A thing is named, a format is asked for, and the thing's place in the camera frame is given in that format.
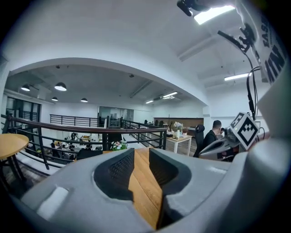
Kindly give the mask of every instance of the round wooden table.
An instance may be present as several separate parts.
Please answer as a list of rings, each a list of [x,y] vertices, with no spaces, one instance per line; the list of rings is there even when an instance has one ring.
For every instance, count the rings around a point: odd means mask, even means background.
[[[7,189],[10,189],[10,186],[4,177],[2,170],[3,166],[10,166],[15,178],[21,183],[22,187],[26,189],[26,178],[23,176],[15,154],[25,148],[28,143],[28,137],[21,134],[0,134],[0,160],[3,160],[0,163],[0,177],[3,183],[7,186]]]

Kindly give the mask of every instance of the black railing post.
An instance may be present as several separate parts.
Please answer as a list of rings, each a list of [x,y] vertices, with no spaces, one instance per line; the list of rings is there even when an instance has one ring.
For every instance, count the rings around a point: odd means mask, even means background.
[[[160,132],[160,140],[159,140],[159,146],[160,147],[162,146],[162,140],[163,140],[163,131]]]
[[[42,134],[41,134],[41,128],[40,127],[38,128],[38,138],[39,138],[39,141],[40,141],[40,150],[41,150],[42,159],[44,160],[46,169],[49,170],[50,167],[49,167],[49,165],[47,164],[47,161],[46,161],[45,150],[44,150],[44,147],[43,147],[44,144],[42,142]]]
[[[102,147],[103,147],[103,151],[107,151],[107,134],[106,133],[102,133]]]
[[[12,114],[9,114],[9,116],[7,116],[2,133],[7,133],[8,132],[8,128],[10,123],[12,122]]]
[[[137,140],[139,141],[140,140],[140,133],[137,134]]]
[[[163,144],[163,150],[166,149],[166,142],[167,142],[167,131],[164,131],[164,144]]]

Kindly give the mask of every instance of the man in black jacket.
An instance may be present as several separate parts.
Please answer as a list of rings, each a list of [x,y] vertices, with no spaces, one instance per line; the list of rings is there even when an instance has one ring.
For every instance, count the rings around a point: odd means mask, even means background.
[[[206,134],[204,140],[202,149],[213,143],[215,140],[217,140],[216,136],[220,134],[221,132],[221,121],[214,121],[212,129]]]

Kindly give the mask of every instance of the potted plant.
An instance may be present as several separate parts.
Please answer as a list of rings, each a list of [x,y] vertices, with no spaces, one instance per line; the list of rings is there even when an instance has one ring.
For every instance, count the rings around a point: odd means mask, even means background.
[[[175,122],[174,123],[174,127],[177,129],[177,133],[176,133],[176,137],[179,138],[180,137],[180,131],[183,130],[183,124],[179,123],[179,122]]]
[[[119,151],[127,149],[128,145],[126,144],[126,141],[121,140],[120,142],[112,142],[110,150],[112,151]]]

